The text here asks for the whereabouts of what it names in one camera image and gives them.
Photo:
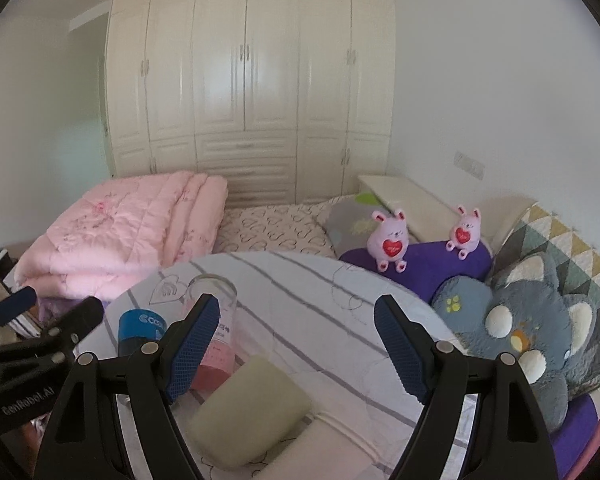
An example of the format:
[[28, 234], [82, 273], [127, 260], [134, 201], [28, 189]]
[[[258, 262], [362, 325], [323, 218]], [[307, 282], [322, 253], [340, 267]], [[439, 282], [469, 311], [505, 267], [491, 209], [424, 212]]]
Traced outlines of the clear jar pink contents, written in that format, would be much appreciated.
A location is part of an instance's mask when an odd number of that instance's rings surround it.
[[212, 392], [234, 372], [233, 318], [237, 289], [232, 282], [218, 274], [200, 274], [189, 283], [185, 311], [188, 312], [203, 294], [212, 295], [218, 300], [220, 320], [190, 388]]

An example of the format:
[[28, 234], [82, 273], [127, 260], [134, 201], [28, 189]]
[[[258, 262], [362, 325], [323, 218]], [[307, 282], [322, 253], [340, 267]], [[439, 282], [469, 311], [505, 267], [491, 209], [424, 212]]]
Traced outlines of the pale green cup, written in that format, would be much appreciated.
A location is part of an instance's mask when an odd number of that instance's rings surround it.
[[311, 408], [311, 398], [286, 373], [252, 356], [201, 404], [185, 435], [211, 465], [234, 470], [283, 440]]

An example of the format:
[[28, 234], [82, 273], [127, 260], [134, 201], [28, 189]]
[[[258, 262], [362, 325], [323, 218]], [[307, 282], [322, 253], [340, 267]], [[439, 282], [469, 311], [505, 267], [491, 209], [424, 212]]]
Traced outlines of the white paper cup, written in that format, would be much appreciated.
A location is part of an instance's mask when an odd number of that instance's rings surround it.
[[385, 479], [408, 428], [367, 408], [321, 410], [259, 479]]

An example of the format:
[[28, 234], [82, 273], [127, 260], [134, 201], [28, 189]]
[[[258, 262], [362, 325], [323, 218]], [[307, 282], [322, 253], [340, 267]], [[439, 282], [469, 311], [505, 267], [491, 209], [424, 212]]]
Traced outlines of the clutter pile of clothes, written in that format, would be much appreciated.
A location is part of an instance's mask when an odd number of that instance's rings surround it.
[[[15, 263], [5, 248], [0, 248], [0, 301], [15, 292], [5, 283], [6, 278], [14, 270]], [[10, 321], [6, 326], [0, 327], [0, 346], [14, 344], [20, 339], [35, 338], [41, 335], [42, 326], [38, 322], [38, 300], [35, 305], [20, 314], [18, 318]]]

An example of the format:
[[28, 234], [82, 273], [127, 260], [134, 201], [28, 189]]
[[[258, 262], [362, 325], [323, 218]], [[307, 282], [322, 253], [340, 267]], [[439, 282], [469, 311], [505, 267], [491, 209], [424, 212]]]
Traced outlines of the blue black can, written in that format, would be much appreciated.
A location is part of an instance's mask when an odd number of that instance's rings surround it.
[[118, 327], [118, 356], [130, 356], [143, 344], [159, 341], [168, 324], [156, 312], [147, 309], [132, 309], [124, 312]]

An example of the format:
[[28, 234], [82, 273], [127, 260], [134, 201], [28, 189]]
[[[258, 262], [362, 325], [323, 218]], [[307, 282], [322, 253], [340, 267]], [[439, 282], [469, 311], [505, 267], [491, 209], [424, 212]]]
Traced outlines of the grey koala plush cushion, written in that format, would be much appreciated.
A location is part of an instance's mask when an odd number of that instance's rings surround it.
[[545, 426], [562, 426], [573, 397], [567, 375], [582, 361], [596, 321], [584, 295], [559, 291], [557, 266], [536, 252], [486, 284], [454, 276], [430, 302], [471, 356], [511, 354], [538, 401]]

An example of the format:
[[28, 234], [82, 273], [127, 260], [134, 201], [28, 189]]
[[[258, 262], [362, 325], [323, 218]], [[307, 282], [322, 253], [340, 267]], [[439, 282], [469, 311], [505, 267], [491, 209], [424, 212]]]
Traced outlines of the folded pink quilt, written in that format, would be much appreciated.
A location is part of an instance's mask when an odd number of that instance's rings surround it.
[[224, 177], [188, 170], [102, 182], [23, 253], [15, 284], [42, 298], [115, 300], [151, 273], [210, 254], [227, 196]]

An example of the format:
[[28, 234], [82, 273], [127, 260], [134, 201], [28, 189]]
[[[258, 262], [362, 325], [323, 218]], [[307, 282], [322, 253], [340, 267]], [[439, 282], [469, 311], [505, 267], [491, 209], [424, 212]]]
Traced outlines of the triangle pattern quilted pillow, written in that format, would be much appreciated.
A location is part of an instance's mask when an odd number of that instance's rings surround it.
[[563, 295], [588, 297], [596, 314], [593, 333], [581, 363], [566, 374], [573, 396], [600, 389], [600, 253], [540, 205], [522, 214], [498, 253], [492, 272], [497, 274], [536, 252], [550, 255], [556, 264], [558, 290]]

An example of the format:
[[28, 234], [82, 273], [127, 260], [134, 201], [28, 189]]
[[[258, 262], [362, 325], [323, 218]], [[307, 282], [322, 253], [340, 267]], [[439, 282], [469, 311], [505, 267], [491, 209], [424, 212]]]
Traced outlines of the purple pillow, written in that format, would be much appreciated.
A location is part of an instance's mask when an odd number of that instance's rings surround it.
[[375, 259], [366, 248], [351, 249], [341, 255], [339, 260], [388, 278], [414, 292], [427, 304], [450, 278], [464, 275], [483, 282], [492, 266], [492, 257], [485, 244], [480, 243], [465, 260], [460, 260], [457, 252], [445, 249], [443, 240], [408, 246], [405, 254], [407, 267], [402, 273], [396, 272], [393, 263], [387, 271], [380, 272]]

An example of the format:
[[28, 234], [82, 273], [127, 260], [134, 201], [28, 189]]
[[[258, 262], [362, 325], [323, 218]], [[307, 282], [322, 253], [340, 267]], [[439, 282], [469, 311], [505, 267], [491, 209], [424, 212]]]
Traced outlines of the right pink bunny plush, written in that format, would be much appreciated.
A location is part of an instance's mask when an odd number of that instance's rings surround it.
[[465, 260], [480, 244], [482, 215], [478, 208], [467, 210], [462, 205], [457, 206], [457, 211], [460, 218], [452, 226], [445, 249], [457, 252], [457, 257]]

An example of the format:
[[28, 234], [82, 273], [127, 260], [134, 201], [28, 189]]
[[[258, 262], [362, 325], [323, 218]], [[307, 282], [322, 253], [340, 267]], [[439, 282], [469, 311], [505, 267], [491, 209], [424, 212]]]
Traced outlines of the pink bunny plush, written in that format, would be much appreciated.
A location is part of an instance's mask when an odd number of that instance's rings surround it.
[[445, 249], [457, 252], [457, 257], [465, 260], [480, 244], [482, 215], [478, 208], [467, 210], [462, 205], [457, 206], [457, 211], [460, 218], [452, 226]]
[[407, 267], [405, 254], [410, 244], [405, 212], [397, 209], [393, 214], [383, 214], [375, 210], [372, 218], [377, 226], [367, 240], [366, 249], [375, 260], [377, 271], [384, 273], [393, 263], [396, 272], [404, 272]]

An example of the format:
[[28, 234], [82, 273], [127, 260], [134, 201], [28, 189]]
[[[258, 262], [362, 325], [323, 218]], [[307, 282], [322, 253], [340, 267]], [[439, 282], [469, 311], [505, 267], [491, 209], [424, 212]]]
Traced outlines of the striped white tablecloth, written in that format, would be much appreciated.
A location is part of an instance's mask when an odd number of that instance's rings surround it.
[[237, 290], [236, 362], [257, 354], [283, 370], [311, 397], [314, 413], [339, 418], [373, 445], [379, 460], [362, 478], [388, 478], [422, 406], [403, 390], [388, 358], [374, 326], [374, 303], [391, 295], [432, 338], [457, 341], [440, 316], [414, 292], [336, 259], [298, 252], [216, 254], [161, 270], [118, 297], [79, 352], [115, 356], [119, 318], [129, 310], [180, 320], [186, 287], [201, 274], [222, 276]]

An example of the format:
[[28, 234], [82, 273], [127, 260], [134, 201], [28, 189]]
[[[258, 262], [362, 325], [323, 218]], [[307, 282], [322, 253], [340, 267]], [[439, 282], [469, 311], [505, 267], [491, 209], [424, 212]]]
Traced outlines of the cream bed headboard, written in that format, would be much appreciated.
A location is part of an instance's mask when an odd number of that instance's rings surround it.
[[536, 203], [534, 198], [509, 195], [480, 200], [481, 238], [492, 256], [496, 256], [518, 221]]

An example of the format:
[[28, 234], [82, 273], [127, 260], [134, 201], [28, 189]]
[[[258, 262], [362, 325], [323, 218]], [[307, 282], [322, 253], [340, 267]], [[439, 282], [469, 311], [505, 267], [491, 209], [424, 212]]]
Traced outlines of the left pink bunny plush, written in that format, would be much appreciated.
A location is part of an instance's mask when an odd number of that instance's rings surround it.
[[383, 214], [375, 210], [372, 218], [377, 226], [367, 240], [366, 249], [375, 260], [377, 271], [384, 273], [393, 263], [396, 272], [404, 272], [407, 267], [405, 254], [410, 244], [405, 212], [397, 209], [393, 214]]

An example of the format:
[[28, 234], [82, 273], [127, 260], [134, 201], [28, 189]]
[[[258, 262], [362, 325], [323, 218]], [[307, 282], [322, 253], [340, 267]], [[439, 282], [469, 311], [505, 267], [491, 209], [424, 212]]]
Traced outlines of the heart pattern bed sheet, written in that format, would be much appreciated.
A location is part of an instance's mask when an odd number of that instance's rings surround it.
[[334, 258], [325, 224], [332, 207], [348, 198], [352, 195], [319, 204], [227, 209], [212, 252], [300, 252]]

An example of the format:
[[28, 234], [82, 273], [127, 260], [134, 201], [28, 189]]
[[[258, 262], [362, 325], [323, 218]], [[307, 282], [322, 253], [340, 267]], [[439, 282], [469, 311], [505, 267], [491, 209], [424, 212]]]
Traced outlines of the grey green small pillow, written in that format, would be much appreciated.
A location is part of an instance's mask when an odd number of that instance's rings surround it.
[[363, 192], [332, 200], [318, 215], [317, 223], [325, 231], [337, 257], [349, 250], [366, 247], [377, 226], [374, 211], [385, 217], [390, 214], [373, 193]]

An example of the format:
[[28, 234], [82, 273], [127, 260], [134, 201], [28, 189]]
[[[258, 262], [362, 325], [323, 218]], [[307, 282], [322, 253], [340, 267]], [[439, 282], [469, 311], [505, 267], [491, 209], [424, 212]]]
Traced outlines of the cream white wardrobe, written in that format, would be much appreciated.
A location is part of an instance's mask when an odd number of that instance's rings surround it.
[[394, 66], [394, 0], [112, 0], [114, 174], [220, 174], [234, 207], [354, 192], [387, 167]]

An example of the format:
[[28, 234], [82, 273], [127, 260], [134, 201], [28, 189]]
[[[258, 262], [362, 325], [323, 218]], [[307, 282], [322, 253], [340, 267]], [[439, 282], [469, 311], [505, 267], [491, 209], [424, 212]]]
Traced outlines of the wall outlet panel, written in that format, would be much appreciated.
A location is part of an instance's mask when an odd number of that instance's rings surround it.
[[471, 158], [460, 151], [455, 152], [454, 166], [477, 180], [483, 179], [484, 170], [486, 170], [486, 166], [482, 162], [478, 162], [477, 159]]

